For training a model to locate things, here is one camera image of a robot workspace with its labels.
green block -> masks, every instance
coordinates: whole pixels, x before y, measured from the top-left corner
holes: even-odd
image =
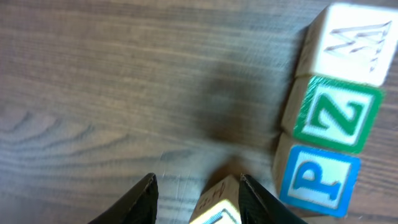
[[[370,86],[325,77],[299,78],[282,127],[295,139],[360,153],[383,97],[382,90]]]

wooden block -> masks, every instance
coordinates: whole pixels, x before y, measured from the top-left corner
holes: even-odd
[[[305,217],[302,219],[308,224],[337,224],[337,221],[329,216]]]
[[[281,201],[315,212],[343,217],[361,161],[280,137],[272,174]]]
[[[239,182],[229,175],[205,192],[193,211],[190,224],[240,224]]]
[[[360,153],[384,94],[382,90],[326,77],[298,78],[282,118],[295,139]]]
[[[309,27],[296,76],[326,75],[381,86],[397,45],[397,12],[331,4]]]

row of blocks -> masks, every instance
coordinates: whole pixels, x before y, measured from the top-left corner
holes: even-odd
[[[344,153],[363,150],[381,106],[397,15],[336,3],[310,26],[272,168],[281,201],[346,215],[361,160]]]

green letter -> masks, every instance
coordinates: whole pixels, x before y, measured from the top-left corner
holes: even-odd
[[[350,106],[352,109],[354,109],[354,116],[352,119],[347,119],[347,117],[337,108],[331,99],[327,95],[322,94],[319,96],[318,102],[316,102],[315,111],[313,112],[310,124],[319,128],[329,128],[320,122],[320,113],[322,110],[326,110],[338,123],[342,130],[351,136],[355,132],[355,127],[358,123],[359,117],[361,116],[363,105],[349,102],[347,106]]]

tabletop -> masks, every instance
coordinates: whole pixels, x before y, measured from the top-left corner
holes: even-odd
[[[2,223],[87,223],[148,172],[157,223],[187,223],[229,173],[274,193],[281,112],[330,2],[0,0]],[[340,223],[398,223],[397,84],[396,57]]]

